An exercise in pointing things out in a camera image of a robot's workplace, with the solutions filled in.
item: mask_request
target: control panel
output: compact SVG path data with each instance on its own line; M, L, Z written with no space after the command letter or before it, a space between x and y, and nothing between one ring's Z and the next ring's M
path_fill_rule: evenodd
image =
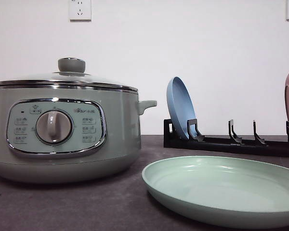
M93 101L33 99L16 103L7 126L9 145L30 154L75 153L105 141L105 116Z

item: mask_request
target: lid rim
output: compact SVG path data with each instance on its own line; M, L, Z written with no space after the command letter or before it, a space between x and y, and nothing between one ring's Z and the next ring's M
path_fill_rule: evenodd
M6 80L0 81L1 86L13 86L13 85L73 85L73 86L85 86L85 87L105 87L121 90L131 90L138 92L137 88L133 88L125 85L111 84L111 83L98 83L87 81L65 81L65 80Z

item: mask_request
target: dark countertop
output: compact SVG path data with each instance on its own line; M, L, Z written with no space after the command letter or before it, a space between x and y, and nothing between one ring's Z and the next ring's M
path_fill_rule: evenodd
M163 136L144 135L140 158L127 170L110 177L57 185L0 178L0 231L234 230L178 215L147 192L141 178L143 168L160 159L184 155L240 157L289 168L289 158L163 148Z

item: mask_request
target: glass lid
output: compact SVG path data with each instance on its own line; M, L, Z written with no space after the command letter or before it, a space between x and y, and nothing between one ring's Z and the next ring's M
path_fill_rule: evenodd
M0 81L0 86L12 85L72 85L86 87L105 87L121 90L138 91L106 78L85 74L86 63L77 58L62 58L58 60L59 72L49 74L31 75L19 79Z

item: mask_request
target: dish rack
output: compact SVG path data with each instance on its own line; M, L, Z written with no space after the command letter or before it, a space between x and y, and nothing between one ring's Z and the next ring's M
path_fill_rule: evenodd
M229 138L215 138L202 135L197 128L197 119L187 121L189 139L182 139L176 132L171 119L164 120L164 147L191 150L206 150L236 154L253 154L265 156L289 157L289 121L286 121L288 141L266 141L256 133L256 122L253 121L254 139L243 139L236 135L233 120L228 121ZM191 133L195 126L197 136Z

